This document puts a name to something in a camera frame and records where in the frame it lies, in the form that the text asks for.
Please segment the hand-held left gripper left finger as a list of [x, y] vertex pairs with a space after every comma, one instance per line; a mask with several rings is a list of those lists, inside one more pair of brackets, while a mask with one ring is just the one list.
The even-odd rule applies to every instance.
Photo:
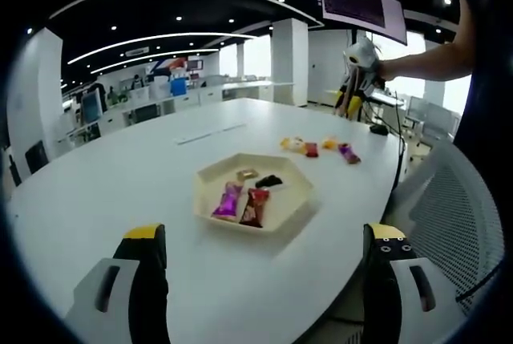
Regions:
[[123, 235], [74, 289], [66, 324], [82, 343], [168, 343], [165, 227]]

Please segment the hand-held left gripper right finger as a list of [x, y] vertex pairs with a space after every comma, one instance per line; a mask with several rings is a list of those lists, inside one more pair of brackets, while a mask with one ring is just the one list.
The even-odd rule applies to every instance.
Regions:
[[442, 343], [461, 326], [456, 288], [399, 229], [364, 225], [364, 343]]

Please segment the person's right hand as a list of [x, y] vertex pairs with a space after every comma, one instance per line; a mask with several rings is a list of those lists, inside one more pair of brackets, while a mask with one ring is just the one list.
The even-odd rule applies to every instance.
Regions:
[[377, 68], [378, 82], [381, 89], [385, 88], [387, 82], [398, 76], [394, 60], [380, 60]]

